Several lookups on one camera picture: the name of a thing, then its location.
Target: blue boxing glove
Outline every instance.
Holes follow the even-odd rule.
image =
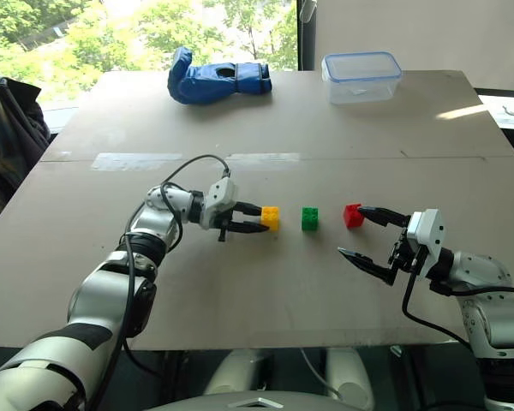
[[[173,56],[168,90],[183,104],[208,104],[235,92],[265,94],[272,90],[268,65],[222,63],[191,67],[192,51],[179,47]]]

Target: green lego brick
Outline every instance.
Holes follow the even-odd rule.
[[[301,217],[301,228],[303,231],[316,231],[318,229],[318,209],[314,207],[303,207]]]

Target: black cable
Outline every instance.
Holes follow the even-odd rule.
[[[135,291],[135,262],[134,262],[134,254],[131,249],[131,243],[129,242],[129,233],[126,231],[123,233],[124,241],[126,244],[126,253],[128,255],[128,298],[126,299],[126,307],[124,308],[122,324],[120,325],[120,329],[118,330],[117,343],[114,346],[114,349],[111,353],[111,358],[109,360],[109,365],[106,367],[105,375],[101,381],[101,384],[97,388],[95,395],[93,396],[92,402],[88,410],[97,411],[99,404],[103,400],[103,396],[105,395],[106,389],[111,381],[112,374],[114,372],[114,368],[118,362],[118,357],[120,356],[120,352],[122,351],[123,341],[126,339],[126,333],[128,331],[129,318],[131,317],[131,307],[134,302],[134,291]]]
[[[483,405],[472,404],[464,401],[437,401],[419,408],[419,411],[428,411],[429,409],[440,407],[466,407],[472,409],[485,409]]]
[[[215,159],[217,159],[224,166],[223,177],[230,176],[229,165],[221,157],[218,157],[218,156],[216,156],[214,154],[202,154],[201,156],[197,156],[197,157],[191,158],[189,161],[181,164],[175,171],[173,171],[160,184],[160,192],[162,193],[162,198],[164,199],[164,202],[167,205],[168,209],[173,214],[174,219],[176,220],[176,223],[177,223],[177,225],[179,227],[179,236],[177,237],[176,242],[174,243],[174,245],[168,250],[168,252],[170,252],[174,247],[176,247],[177,244],[179,244],[179,241],[182,238],[182,222],[181,222],[180,217],[177,215],[177,213],[175,213],[175,210],[171,206],[170,202],[164,196],[164,192],[163,192],[164,191],[164,185],[169,183],[169,185],[171,185],[172,187],[181,188],[181,186],[178,186],[175,183],[169,182],[169,180],[171,178],[173,178],[174,176],[176,176],[177,173],[179,173],[179,171],[181,171],[182,169],[187,167],[189,164],[193,163],[194,161],[203,159],[203,158],[215,158]],[[114,368],[115,368],[115,366],[116,366],[116,364],[118,362],[118,357],[120,356],[120,352],[122,351],[122,345],[125,343],[125,340],[126,340],[126,334],[127,334],[127,331],[128,331],[129,318],[131,316],[131,307],[133,306],[134,291],[135,291],[135,262],[134,262],[133,251],[132,251],[132,248],[131,248],[131,243],[129,242],[129,234],[130,234],[129,230],[131,229],[131,224],[133,223],[133,220],[134,220],[135,216],[137,216],[137,214],[143,208],[144,205],[145,205],[145,203],[142,202],[141,204],[139,204],[137,209],[135,209],[135,211],[133,212],[131,217],[126,222],[126,226],[124,228],[124,233],[120,237],[120,241],[122,239],[124,239],[124,242],[126,244],[126,254],[128,255],[128,275],[129,275],[129,280],[128,280],[128,298],[126,299],[126,307],[125,307],[124,313],[123,313],[122,324],[120,325],[120,329],[118,331],[118,338],[117,338],[116,345],[115,345],[115,347],[114,347],[114,349],[112,350],[112,353],[111,353],[111,358],[109,360],[109,365],[106,367],[105,375],[103,376],[101,384],[99,385],[99,387],[97,388],[97,391],[93,395],[91,403],[90,403],[90,405],[88,407],[88,411],[97,411],[97,408],[98,408],[99,404],[103,400],[103,396],[105,395],[106,389],[107,389],[107,387],[109,385],[109,382],[111,381],[112,374],[114,372]]]
[[[175,219],[175,222],[177,223],[177,230],[179,231],[177,233],[177,238],[176,238],[175,242],[171,245],[170,249],[168,250],[168,253],[170,253],[173,249],[175,249],[175,247],[177,247],[177,245],[179,245],[179,243],[181,242],[181,239],[182,239],[182,221],[181,221],[181,213],[179,211],[176,211],[173,208],[173,206],[171,205],[170,201],[167,198],[167,195],[165,193],[165,189],[168,186],[172,186],[172,187],[180,188],[182,190],[182,188],[180,186],[178,186],[177,184],[175,184],[173,182],[170,182],[170,180],[173,177],[175,177],[177,175],[177,173],[179,173],[179,171],[181,171],[182,169],[187,167],[189,164],[192,164],[193,162],[201,160],[203,158],[215,158],[216,160],[218,160],[224,166],[223,177],[230,176],[229,165],[221,157],[216,156],[214,154],[202,154],[201,156],[197,156],[197,157],[191,158],[189,161],[181,164],[175,171],[173,171],[169,176],[167,176],[162,181],[162,183],[160,184],[160,194],[162,195],[162,200],[164,200],[164,203],[165,203],[166,207],[168,207],[168,210],[170,210],[171,214],[173,215],[173,218]]]
[[[123,350],[128,356],[129,360],[131,360],[131,362],[133,362],[135,366],[137,366],[142,371],[152,375],[157,379],[162,379],[162,375],[159,372],[154,371],[152,368],[149,368],[148,366],[142,364],[141,362],[139,362],[139,360],[135,358],[134,353],[129,348],[128,341],[126,340],[123,341]]]
[[[411,275],[410,275],[409,281],[408,281],[408,286],[405,289],[405,295],[403,296],[403,304],[402,304],[403,315],[405,315],[408,319],[411,319],[420,325],[425,325],[426,327],[432,328],[433,330],[443,332],[444,334],[453,338],[454,340],[459,341],[465,348],[472,351],[470,344],[468,344],[466,341],[464,341],[460,336],[458,336],[454,332],[451,332],[444,327],[440,327],[439,325],[429,323],[428,321],[426,321],[424,319],[419,319],[418,317],[416,317],[415,315],[411,314],[408,311],[409,298],[411,298],[411,293],[413,292],[413,286],[415,285],[416,278],[417,278],[417,272],[416,271],[411,272]]]
[[[514,287],[492,286],[484,287],[483,289],[470,289],[467,291],[451,291],[451,295],[456,297],[466,297],[471,295],[486,294],[486,293],[514,293]]]

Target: lego brick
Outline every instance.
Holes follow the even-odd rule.
[[[344,208],[343,220],[347,229],[360,227],[363,224],[364,216],[358,211],[362,204],[348,204]]]
[[[303,207],[301,216],[301,228],[303,231],[316,231],[318,229],[318,209]]]
[[[280,223],[280,209],[278,207],[262,207],[260,223],[268,227],[270,231],[278,231]]]

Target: wall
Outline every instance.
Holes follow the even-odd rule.
[[[402,69],[460,69],[474,87],[514,90],[514,0],[320,0],[325,54],[389,51]]]

